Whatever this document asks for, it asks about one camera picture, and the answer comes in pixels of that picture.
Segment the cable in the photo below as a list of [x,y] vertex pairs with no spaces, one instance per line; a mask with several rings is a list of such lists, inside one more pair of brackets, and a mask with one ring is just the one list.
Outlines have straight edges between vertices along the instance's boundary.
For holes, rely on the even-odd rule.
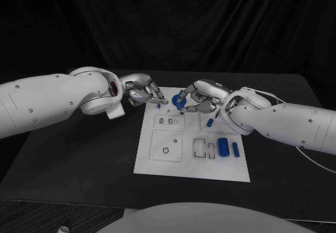
[[303,151],[298,149],[298,151],[301,152],[301,154],[304,155],[304,157],[317,165],[320,166],[323,169],[326,169],[327,171],[330,171],[331,173],[336,173],[336,171],[333,171],[331,169],[326,168],[321,164],[318,164],[304,153]]
[[[271,96],[272,98],[275,98],[277,100],[279,100],[282,103],[285,103],[285,102],[284,102],[281,99],[278,99],[277,96],[272,95],[271,93],[264,92],[264,91],[258,91],[258,90],[255,90],[255,89],[252,89],[252,88],[249,88],[249,87],[248,87],[248,89],[251,89],[251,90],[253,90],[253,91],[256,91],[256,92],[259,92],[259,93],[262,93],[262,94]],[[305,157],[318,167],[321,167],[323,169],[326,169],[326,170],[330,171],[331,173],[336,173],[336,171],[333,171],[331,169],[326,168],[321,164],[318,164],[318,163],[303,153],[303,151],[298,149],[298,147],[295,147],[295,148],[297,148],[297,150],[300,151],[300,153],[304,155],[304,157]]]

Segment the black backdrop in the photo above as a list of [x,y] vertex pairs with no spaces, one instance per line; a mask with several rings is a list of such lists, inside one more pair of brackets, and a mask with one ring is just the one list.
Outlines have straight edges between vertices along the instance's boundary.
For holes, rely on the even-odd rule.
[[[82,66],[297,73],[336,109],[334,12],[333,0],[4,1],[0,84]],[[0,178],[26,137],[0,140]]]

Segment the dark carpet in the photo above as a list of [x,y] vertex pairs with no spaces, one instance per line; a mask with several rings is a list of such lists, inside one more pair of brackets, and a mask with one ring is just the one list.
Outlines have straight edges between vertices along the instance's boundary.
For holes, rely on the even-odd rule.
[[[56,233],[60,226],[70,233],[95,233],[122,217],[124,209],[0,200],[0,233]],[[317,233],[336,232],[336,224],[292,221]]]

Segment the small blue piece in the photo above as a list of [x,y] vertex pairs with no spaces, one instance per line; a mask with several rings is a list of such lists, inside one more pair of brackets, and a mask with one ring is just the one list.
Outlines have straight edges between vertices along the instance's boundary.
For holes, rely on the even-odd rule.
[[206,126],[210,127],[210,126],[212,126],[212,123],[213,123],[213,119],[210,118],[209,121],[207,121]]
[[228,157],[229,156],[229,144],[226,138],[217,139],[217,148],[219,148],[219,156]]
[[236,142],[232,143],[233,151],[235,151],[235,157],[239,157],[239,150],[238,150],[238,144]]
[[173,99],[171,99],[171,103],[173,103],[173,105],[176,106],[177,110],[180,110],[180,109],[184,107],[186,102],[187,102],[187,99],[183,98],[183,99],[181,99],[181,102],[177,103],[177,99],[178,99],[180,94],[174,95],[174,96],[173,96]]

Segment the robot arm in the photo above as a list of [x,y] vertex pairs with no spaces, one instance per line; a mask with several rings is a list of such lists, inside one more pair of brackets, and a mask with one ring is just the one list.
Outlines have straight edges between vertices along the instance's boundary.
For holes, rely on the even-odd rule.
[[[193,83],[193,87],[196,90],[203,88],[202,98],[204,100],[213,97],[219,99],[220,110],[216,120],[226,124],[235,132],[249,135],[256,130],[266,138],[278,142],[336,154],[334,111],[291,103],[271,106],[269,101],[256,94],[256,90],[246,87],[235,92],[226,91],[226,94],[223,94],[222,85],[215,82],[206,86],[203,80],[199,80]],[[180,99],[186,97],[187,93],[194,93],[190,86],[180,94]],[[216,109],[213,106],[207,106],[204,109],[199,108],[202,103],[180,111],[207,113]]]
[[104,69],[83,67],[69,75],[30,77],[0,85],[0,138],[57,123],[76,108],[89,115],[106,112],[109,119],[122,116],[122,95],[129,95],[134,106],[142,102],[167,104],[150,76],[135,76],[135,79],[118,78]]

